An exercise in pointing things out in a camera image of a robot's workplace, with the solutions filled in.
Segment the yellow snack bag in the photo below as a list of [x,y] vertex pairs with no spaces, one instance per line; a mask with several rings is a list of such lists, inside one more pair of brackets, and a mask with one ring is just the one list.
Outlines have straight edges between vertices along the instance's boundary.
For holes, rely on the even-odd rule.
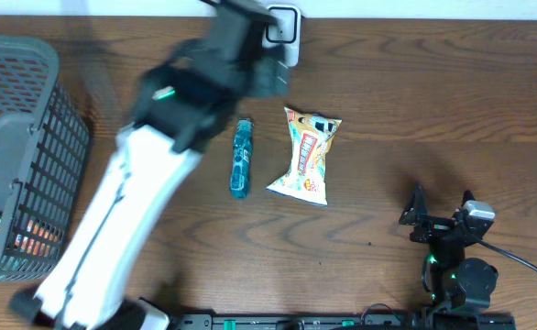
[[289,107],[285,107],[284,111],[291,139],[290,166],[267,190],[326,206],[326,155],[342,120],[302,113]]

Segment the teal plastic bottle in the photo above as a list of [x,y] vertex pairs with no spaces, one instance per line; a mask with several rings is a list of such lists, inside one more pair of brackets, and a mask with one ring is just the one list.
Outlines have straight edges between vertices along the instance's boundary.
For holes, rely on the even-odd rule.
[[241,118],[236,125],[233,140],[233,165],[229,189],[236,199],[245,199],[249,193],[249,167],[252,153],[254,123],[250,118]]

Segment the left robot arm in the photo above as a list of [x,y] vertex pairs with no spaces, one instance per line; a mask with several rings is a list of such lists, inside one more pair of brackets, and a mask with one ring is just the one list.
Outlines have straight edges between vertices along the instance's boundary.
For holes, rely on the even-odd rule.
[[286,93],[279,21],[257,1],[218,1],[208,34],[187,39],[146,71],[132,121],[116,135],[100,185],[49,276],[17,292],[10,310],[53,329],[168,329],[171,317],[125,297],[137,257],[171,196],[246,97]]

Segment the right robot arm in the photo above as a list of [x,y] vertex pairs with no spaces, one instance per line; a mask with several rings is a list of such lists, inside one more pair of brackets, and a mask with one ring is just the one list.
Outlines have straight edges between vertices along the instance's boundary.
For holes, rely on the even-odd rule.
[[429,248],[422,265],[422,285],[433,303],[423,308],[421,327],[480,327],[480,314],[490,306],[499,273],[481,258],[468,258],[466,248],[481,241],[495,218],[494,209],[470,191],[464,192],[452,216],[430,215],[422,187],[415,186],[399,223],[413,227],[410,241]]

